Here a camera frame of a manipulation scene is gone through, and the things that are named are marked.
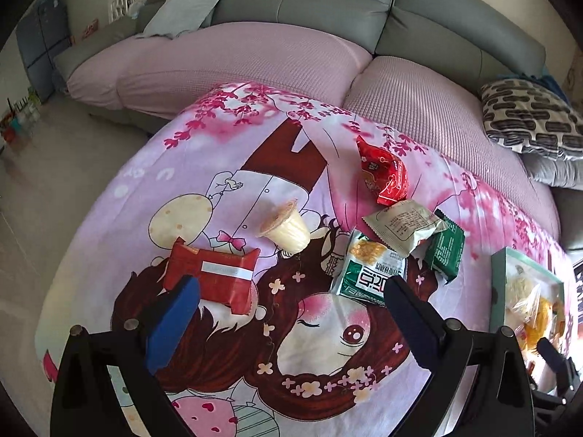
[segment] red wrapper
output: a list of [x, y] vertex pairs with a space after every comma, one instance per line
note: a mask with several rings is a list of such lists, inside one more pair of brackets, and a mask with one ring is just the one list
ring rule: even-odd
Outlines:
[[362, 136], [356, 140], [356, 146], [364, 181], [377, 197], [377, 202], [390, 207], [406, 199], [409, 179], [403, 161], [383, 148], [368, 144]]
[[251, 281], [261, 250], [255, 248], [245, 256], [191, 248], [177, 238], [172, 247], [164, 289], [170, 291], [182, 276], [198, 278], [200, 298], [225, 304], [235, 315], [246, 315], [251, 310]]

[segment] blanket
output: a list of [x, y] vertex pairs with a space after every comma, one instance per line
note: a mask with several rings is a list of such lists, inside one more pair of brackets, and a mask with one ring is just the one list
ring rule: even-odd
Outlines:
[[[165, 293], [161, 277], [178, 236], [236, 255], [260, 248], [251, 312], [236, 316], [201, 301], [170, 364], [157, 372], [177, 412], [199, 437], [332, 437], [354, 429], [387, 436], [429, 374], [385, 308], [328, 292], [351, 230], [374, 237], [362, 217], [381, 208], [360, 171], [359, 135], [403, 160], [407, 198], [439, 208], [465, 231], [451, 284], [422, 260], [423, 248], [407, 258], [405, 280], [418, 297], [445, 318], [487, 330], [490, 255], [508, 246], [564, 281], [570, 338], [572, 265], [537, 223], [480, 178], [345, 109], [257, 83], [226, 84], [129, 160], [75, 234], [36, 333], [49, 381], [73, 324], [89, 332], [120, 328]], [[294, 198], [311, 232], [298, 255], [257, 237], [273, 208]], [[133, 431], [147, 435], [119, 370], [110, 372]], [[464, 400], [456, 401], [458, 413]]]

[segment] pink sofa cover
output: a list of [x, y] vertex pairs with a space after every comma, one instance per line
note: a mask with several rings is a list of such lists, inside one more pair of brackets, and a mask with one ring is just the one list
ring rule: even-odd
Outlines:
[[528, 177], [518, 154], [486, 137], [482, 103], [464, 88], [414, 62], [382, 56], [355, 80], [344, 108], [450, 157], [559, 238], [549, 187]]
[[140, 54], [117, 90], [124, 107], [167, 119], [218, 83], [248, 80], [340, 106], [371, 59], [360, 46], [314, 29], [225, 23]]
[[145, 52], [169, 43], [167, 38], [132, 36], [99, 52], [81, 64], [69, 77], [67, 89], [75, 100], [110, 110], [123, 108], [117, 82], [133, 61]]

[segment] floor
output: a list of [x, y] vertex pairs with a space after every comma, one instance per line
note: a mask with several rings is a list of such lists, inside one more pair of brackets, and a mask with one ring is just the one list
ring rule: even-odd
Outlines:
[[39, 437], [52, 389], [34, 352], [44, 297], [75, 230], [145, 133], [54, 96], [30, 138], [0, 154], [0, 381]]

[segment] blue cabinet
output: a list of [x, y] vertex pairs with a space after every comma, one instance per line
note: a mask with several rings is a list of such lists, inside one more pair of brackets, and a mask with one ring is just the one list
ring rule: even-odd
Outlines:
[[16, 40], [28, 80], [42, 102], [55, 91], [54, 57], [71, 45], [63, 0], [42, 0], [16, 26]]

